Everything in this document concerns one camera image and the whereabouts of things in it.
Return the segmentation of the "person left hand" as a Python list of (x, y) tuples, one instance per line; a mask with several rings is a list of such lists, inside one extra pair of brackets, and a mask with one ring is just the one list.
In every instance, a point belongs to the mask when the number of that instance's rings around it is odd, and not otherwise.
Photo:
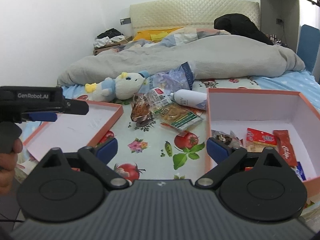
[(15, 167), (17, 164), (18, 154), (21, 153), (23, 144), (20, 139), (14, 141), (12, 151), (9, 154), (1, 153), (1, 175), (0, 175), (0, 192), (1, 196), (7, 194), (15, 176)]

